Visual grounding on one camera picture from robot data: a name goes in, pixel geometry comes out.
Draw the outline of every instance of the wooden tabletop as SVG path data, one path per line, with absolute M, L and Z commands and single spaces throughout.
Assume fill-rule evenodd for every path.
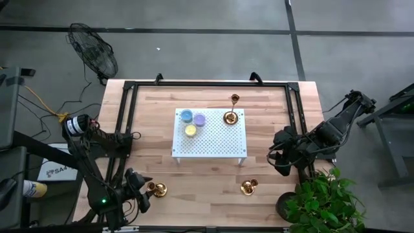
M 109 80 L 100 110 L 101 129 L 114 132 L 125 80 Z M 308 130 L 322 120 L 318 90 L 314 82 L 299 82 L 300 95 Z M 176 108 L 229 108 L 230 97 L 238 94 L 237 108 L 245 110 L 247 159 L 182 159 L 177 166 L 171 157 Z M 299 119 L 292 93 L 295 119 Z M 122 129 L 131 99 L 125 107 Z M 289 125 L 285 91 L 279 87 L 139 87 L 132 132 L 135 140 L 125 168 L 154 178 L 168 187 L 163 198 L 152 197 L 151 208 L 139 214 L 134 225 L 285 227 L 275 211 L 278 197 L 293 191 L 298 172 L 280 175 L 266 161 L 274 133 Z M 103 176 L 108 159 L 96 160 Z M 316 161 L 316 169 L 329 169 L 326 161 Z M 257 179 L 259 185 L 251 196 L 243 195 L 240 184 Z M 83 182 L 76 205 L 74 221 L 89 210 L 87 186 Z M 135 213 L 128 216 L 132 219 Z

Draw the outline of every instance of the white pegboard shelf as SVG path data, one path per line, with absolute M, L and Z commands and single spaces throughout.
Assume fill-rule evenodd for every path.
M 177 162 L 180 158 L 238 158 L 241 164 L 247 157 L 244 109 L 234 109 L 239 116 L 234 125 L 223 120 L 223 115 L 231 109 L 190 109 L 193 116 L 202 113 L 206 117 L 205 126 L 197 127 L 194 137 L 187 137 L 184 132 L 192 123 L 181 120 L 182 110 L 175 110 L 172 156 Z

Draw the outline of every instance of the gray floor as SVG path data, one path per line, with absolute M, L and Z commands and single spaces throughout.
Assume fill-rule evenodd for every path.
M 410 0 L 292 0 L 298 30 L 413 31 L 413 6 Z M 283 0 L 13 0 L 0 12 L 0 23 L 7 25 L 66 27 L 73 22 L 92 27 L 289 29 Z M 117 78 L 154 78 L 161 72 L 171 79 L 245 80 L 256 71 L 264 80 L 298 80 L 290 36 L 100 35 L 114 48 Z M 77 99 L 85 85 L 83 66 L 65 33 L 3 31 L 0 38 L 0 64 L 36 69 L 27 85 L 51 108 Z M 317 83 L 324 109 L 351 89 L 363 91 L 382 107 L 414 80 L 413 37 L 299 36 L 298 41 L 306 79 Z M 104 87 L 89 69 L 87 78 L 93 86 L 83 103 L 68 105 L 67 111 L 101 101 Z M 21 94 L 33 100 L 25 89 Z M 95 115 L 98 110 L 84 112 Z M 39 121 L 22 107 L 17 121 L 17 129 L 27 135 L 39 131 Z M 46 123 L 52 132 L 46 142 L 62 141 L 56 120 Z M 354 127 L 337 156 L 343 175 L 358 183 L 354 191 L 367 207 L 366 225 L 412 232 L 414 189 L 380 191 L 376 186 L 396 175 L 376 129 Z M 34 216 L 42 225 L 62 223 L 73 199 L 71 194 L 44 201 L 33 210 Z

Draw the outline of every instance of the black fan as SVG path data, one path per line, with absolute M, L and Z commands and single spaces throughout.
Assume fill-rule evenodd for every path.
M 106 85 L 102 82 L 103 79 L 115 77 L 118 64 L 110 44 L 83 23 L 71 24 L 68 37 L 79 57 L 98 75 L 102 85 Z

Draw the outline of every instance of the green plant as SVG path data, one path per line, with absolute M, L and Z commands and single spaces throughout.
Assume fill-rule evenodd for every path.
M 316 172 L 315 178 L 297 184 L 296 195 L 286 202 L 287 219 L 294 223 L 290 232 L 328 233 L 361 232 L 364 213 L 356 209 L 359 203 L 347 187 L 355 184 L 350 179 L 340 179 L 340 170 Z

